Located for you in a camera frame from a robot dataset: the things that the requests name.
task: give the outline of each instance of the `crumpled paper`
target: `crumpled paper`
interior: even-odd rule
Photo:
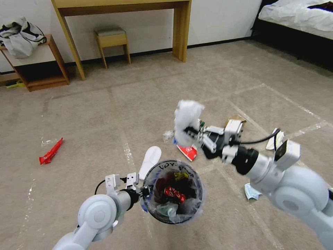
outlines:
[[[277,133],[277,135],[276,135],[276,148],[279,148],[282,145],[283,137],[284,137],[284,132],[280,131],[279,133]],[[274,137],[272,137],[268,140],[266,149],[268,149],[268,150],[273,150],[274,149]]]

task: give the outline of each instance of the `stool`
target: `stool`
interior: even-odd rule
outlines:
[[[103,59],[105,68],[108,68],[108,66],[105,61],[103,48],[111,46],[122,45],[124,48],[124,54],[127,57],[127,62],[128,64],[131,64],[131,58],[129,56],[129,51],[128,51],[127,35],[122,28],[119,27],[100,28],[95,30],[95,34],[98,43],[98,49]]]

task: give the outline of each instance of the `white bag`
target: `white bag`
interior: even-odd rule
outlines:
[[[14,58],[29,57],[38,44],[45,42],[43,32],[27,22],[25,17],[19,17],[0,29],[0,44],[5,45]]]

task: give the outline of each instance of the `black cable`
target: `black cable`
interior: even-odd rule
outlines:
[[[276,134],[274,135],[274,152],[276,151]]]
[[[240,145],[240,144],[255,144],[255,143],[260,143],[260,142],[264,142],[264,141],[267,141],[269,140],[270,138],[272,138],[273,136],[276,137],[276,135],[280,132],[280,129],[278,128],[273,134],[265,137],[265,138],[262,138],[260,140],[257,140],[257,141],[249,141],[249,142],[233,142],[234,145]]]
[[[97,185],[97,187],[96,187],[96,189],[95,189],[95,194],[97,194],[97,189],[100,187],[100,185],[101,185],[103,182],[105,182],[105,180],[102,180],[102,181]]]

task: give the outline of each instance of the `candy wrapper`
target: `candy wrapper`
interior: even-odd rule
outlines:
[[[62,144],[62,138],[46,153],[43,157],[39,158],[39,162],[42,165],[43,163],[48,164],[51,162],[51,158],[57,153],[58,149]]]

